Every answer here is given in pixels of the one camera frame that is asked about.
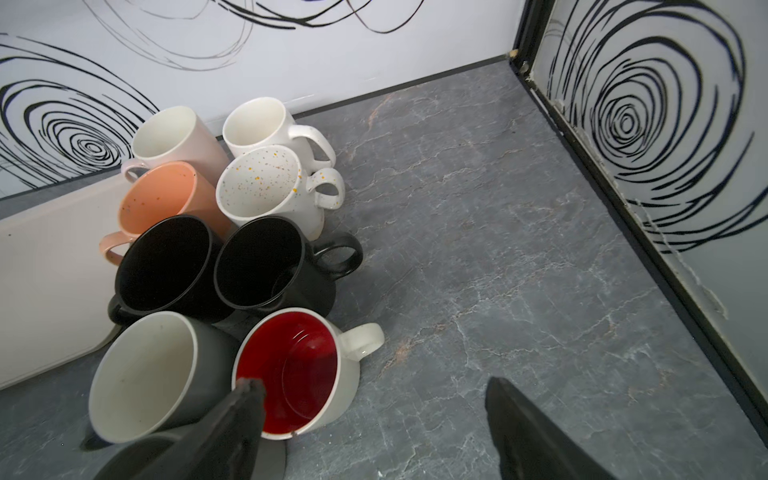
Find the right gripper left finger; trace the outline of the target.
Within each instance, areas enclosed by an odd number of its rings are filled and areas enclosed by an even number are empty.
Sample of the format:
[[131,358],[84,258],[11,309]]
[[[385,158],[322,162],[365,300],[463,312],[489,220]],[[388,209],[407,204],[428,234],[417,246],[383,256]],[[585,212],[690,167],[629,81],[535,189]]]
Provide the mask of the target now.
[[246,378],[137,479],[264,479],[260,447],[266,389]]

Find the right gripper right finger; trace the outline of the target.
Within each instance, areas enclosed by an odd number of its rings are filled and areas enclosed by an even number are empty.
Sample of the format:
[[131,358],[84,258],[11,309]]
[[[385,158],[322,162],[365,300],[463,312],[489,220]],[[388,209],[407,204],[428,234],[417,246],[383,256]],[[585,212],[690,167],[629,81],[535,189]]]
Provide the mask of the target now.
[[487,421],[503,479],[611,479],[509,380],[489,379]]

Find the light grey mug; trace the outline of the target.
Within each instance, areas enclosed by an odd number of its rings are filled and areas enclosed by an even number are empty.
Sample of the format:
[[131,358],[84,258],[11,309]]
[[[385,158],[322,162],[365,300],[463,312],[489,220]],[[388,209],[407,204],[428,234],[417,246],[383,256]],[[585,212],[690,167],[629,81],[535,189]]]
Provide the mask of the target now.
[[231,391],[237,341],[182,314],[141,318],[111,345],[90,389],[95,434],[128,443],[200,420]]

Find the wide cream white mug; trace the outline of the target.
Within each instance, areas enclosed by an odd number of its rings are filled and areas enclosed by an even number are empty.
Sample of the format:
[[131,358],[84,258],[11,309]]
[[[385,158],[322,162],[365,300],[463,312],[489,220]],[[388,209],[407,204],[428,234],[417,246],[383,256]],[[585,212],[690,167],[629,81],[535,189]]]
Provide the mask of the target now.
[[288,440],[348,410],[358,391],[361,360],[384,342],[376,323],[343,332],[312,310],[286,308],[249,331],[237,352],[231,384],[260,380],[266,390],[262,437]]

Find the black mug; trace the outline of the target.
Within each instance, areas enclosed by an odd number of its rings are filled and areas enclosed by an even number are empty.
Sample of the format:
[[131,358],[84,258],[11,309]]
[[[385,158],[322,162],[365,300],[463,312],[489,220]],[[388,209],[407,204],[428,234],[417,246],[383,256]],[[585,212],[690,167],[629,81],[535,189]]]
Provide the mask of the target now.
[[225,304],[259,319],[290,307],[325,316],[335,304],[335,281],[357,270],[363,259],[363,248],[350,233],[312,242],[291,220],[265,216],[225,242],[214,286]]

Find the cream and orange mug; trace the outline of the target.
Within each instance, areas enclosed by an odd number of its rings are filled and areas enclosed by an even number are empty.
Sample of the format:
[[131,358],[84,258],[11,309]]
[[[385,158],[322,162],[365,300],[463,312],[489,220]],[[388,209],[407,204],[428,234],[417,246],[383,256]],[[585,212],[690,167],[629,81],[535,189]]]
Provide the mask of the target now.
[[215,186],[189,163],[169,162],[133,183],[117,212],[119,230],[100,241],[100,252],[118,265],[123,257],[113,251],[115,247],[129,244],[156,223],[181,214],[204,220],[222,238],[234,229],[218,207]]

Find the cream speckled mug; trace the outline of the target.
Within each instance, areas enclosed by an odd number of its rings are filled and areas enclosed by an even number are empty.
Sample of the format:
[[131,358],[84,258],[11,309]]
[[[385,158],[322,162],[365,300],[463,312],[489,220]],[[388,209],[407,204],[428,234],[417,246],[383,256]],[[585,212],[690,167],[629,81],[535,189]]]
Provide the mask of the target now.
[[282,145],[259,147],[233,160],[216,186],[219,209],[238,226],[277,215],[295,223],[309,240],[320,237],[327,210],[345,200],[340,173],[305,169],[297,154]]

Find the pink mug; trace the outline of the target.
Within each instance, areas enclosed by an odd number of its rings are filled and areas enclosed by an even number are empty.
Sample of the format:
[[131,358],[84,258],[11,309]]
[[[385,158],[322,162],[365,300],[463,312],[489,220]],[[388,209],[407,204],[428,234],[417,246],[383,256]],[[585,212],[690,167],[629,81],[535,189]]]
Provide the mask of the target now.
[[121,165],[122,176],[134,183],[145,171],[168,162],[183,161],[215,186],[230,160],[197,114],[175,106],[158,112],[135,133],[133,157]]

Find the large white mug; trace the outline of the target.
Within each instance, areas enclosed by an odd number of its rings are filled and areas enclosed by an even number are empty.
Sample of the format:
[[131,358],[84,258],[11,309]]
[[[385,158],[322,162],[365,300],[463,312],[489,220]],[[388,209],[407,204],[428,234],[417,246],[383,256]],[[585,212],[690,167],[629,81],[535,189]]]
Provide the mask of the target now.
[[283,145],[293,150],[310,173],[333,168],[337,157],[315,127],[299,125],[278,99],[261,97],[238,106],[226,118],[223,139],[235,158],[256,148]]

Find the tall dark grey mug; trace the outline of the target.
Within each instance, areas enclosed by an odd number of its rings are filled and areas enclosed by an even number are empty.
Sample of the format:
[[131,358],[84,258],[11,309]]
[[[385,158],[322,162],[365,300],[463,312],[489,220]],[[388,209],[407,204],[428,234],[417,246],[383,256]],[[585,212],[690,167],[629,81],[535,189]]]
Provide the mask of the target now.
[[[99,470],[95,479],[132,479],[194,427],[188,424],[159,431],[129,443]],[[261,439],[251,479],[283,479],[286,464],[286,443]]]

